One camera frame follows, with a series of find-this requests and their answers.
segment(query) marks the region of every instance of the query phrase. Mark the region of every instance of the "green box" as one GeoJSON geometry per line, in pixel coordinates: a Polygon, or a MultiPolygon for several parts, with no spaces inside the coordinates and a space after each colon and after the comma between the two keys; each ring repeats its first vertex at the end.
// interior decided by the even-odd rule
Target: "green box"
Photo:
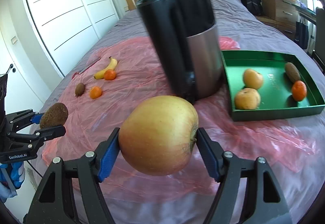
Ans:
{"type": "Polygon", "coordinates": [[[234,121],[287,119],[320,114],[325,107],[324,99],[315,82],[298,58],[292,54],[223,50],[223,63],[230,94],[230,116],[234,121]],[[293,63],[307,86],[307,96],[296,102],[291,95],[293,83],[287,77],[284,65],[293,63]],[[234,97],[244,88],[243,73],[252,68],[261,73],[263,86],[258,90],[261,104],[256,110],[237,110],[234,97]]]}

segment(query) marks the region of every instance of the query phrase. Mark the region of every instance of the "screw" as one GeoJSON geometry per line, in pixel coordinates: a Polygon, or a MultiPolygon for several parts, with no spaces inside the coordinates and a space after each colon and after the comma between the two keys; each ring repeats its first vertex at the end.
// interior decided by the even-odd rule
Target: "screw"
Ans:
{"type": "Polygon", "coordinates": [[[55,163],[55,164],[57,164],[58,162],[60,162],[61,161],[61,158],[60,157],[55,157],[55,158],[53,158],[53,162],[55,163]]]}
{"type": "Polygon", "coordinates": [[[95,153],[93,151],[86,152],[86,157],[90,158],[93,157],[95,153]]]}
{"type": "Polygon", "coordinates": [[[231,157],[234,156],[234,154],[231,151],[225,151],[224,156],[227,157],[227,158],[231,158],[231,157]]]}
{"type": "Polygon", "coordinates": [[[257,161],[261,164],[265,164],[266,163],[266,159],[264,157],[258,157],[257,161]]]}

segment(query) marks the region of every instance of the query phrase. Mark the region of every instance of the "pink plastic sheet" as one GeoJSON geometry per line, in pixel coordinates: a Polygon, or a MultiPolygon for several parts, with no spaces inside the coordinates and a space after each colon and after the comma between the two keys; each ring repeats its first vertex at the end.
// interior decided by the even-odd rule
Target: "pink plastic sheet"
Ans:
{"type": "MultiPolygon", "coordinates": [[[[220,37],[219,43],[221,49],[239,49],[239,44],[229,37],[220,37]]],[[[115,127],[121,126],[140,102],[172,94],[148,37],[132,38],[99,49],[88,62],[98,57],[101,59],[77,75],[59,99],[69,110],[65,124],[67,133],[47,142],[43,151],[47,164],[56,156],[64,160],[76,159],[94,150],[115,127]],[[94,73],[109,64],[110,56],[119,61],[116,79],[95,80],[94,73]],[[86,90],[77,98],[74,90],[80,82],[86,85],[86,90]],[[95,100],[89,97],[93,86],[100,86],[103,90],[102,96],[95,100]]],[[[246,159],[264,156],[269,164],[281,162],[294,172],[302,168],[302,156],[315,153],[315,143],[304,142],[299,130],[290,127],[286,120],[233,122],[227,112],[227,98],[224,85],[213,96],[195,104],[199,126],[204,127],[211,139],[218,141],[224,150],[246,159]]],[[[133,202],[174,200],[189,192],[212,195],[217,188],[218,184],[209,177],[196,147],[183,170],[165,177],[141,174],[119,154],[110,177],[101,184],[104,196],[133,202]]]]}

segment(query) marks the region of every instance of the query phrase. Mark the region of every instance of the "bed sheet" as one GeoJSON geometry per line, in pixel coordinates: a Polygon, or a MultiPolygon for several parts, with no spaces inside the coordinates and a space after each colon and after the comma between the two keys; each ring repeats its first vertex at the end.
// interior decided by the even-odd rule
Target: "bed sheet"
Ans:
{"type": "MultiPolygon", "coordinates": [[[[238,0],[212,0],[212,6],[217,19],[219,34],[229,36],[240,44],[244,50],[272,51],[295,54],[302,64],[309,71],[316,82],[322,95],[325,95],[325,78],[317,65],[309,58],[303,50],[291,40],[287,39],[278,30],[266,26],[257,21],[238,0]]],[[[78,63],[54,90],[44,104],[41,112],[45,111],[52,104],[58,101],[61,93],[71,80],[72,74],[82,69],[90,55],[98,48],[110,46],[118,41],[131,37],[147,36],[137,11],[131,11],[122,18],[118,24],[101,39],[78,63]]],[[[302,155],[297,157],[304,167],[299,172],[293,172],[281,163],[272,165],[280,185],[287,199],[290,213],[296,223],[308,210],[316,198],[325,179],[325,172],[322,170],[325,165],[325,114],[288,119],[288,124],[297,128],[303,135],[306,143],[315,142],[315,155],[302,155]]],[[[46,165],[41,159],[43,148],[39,150],[39,158],[32,163],[43,174],[46,165]]],[[[238,200],[232,222],[238,220],[240,207],[243,202],[245,179],[241,181],[241,188],[238,192],[238,200]]],[[[85,218],[80,193],[75,191],[75,198],[81,219],[85,218]]],[[[169,202],[136,203],[105,197],[113,218],[116,223],[200,223],[213,201],[211,195],[200,195],[189,193],[178,200],[169,202]]]]}

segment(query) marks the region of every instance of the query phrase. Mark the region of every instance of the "blue and white glove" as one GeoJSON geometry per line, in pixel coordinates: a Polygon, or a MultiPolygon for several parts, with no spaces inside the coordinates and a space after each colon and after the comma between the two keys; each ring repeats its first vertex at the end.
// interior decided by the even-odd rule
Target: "blue and white glove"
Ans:
{"type": "MultiPolygon", "coordinates": [[[[2,163],[0,163],[0,168],[7,168],[8,166],[9,164],[3,165],[2,163]]],[[[10,166],[12,166],[12,171],[10,174],[12,183],[16,188],[20,188],[25,180],[24,162],[13,163],[10,164],[10,166]]],[[[8,188],[7,180],[4,178],[4,175],[0,170],[0,199],[4,203],[7,198],[11,198],[16,195],[17,193],[12,192],[10,188],[8,188]]]]}

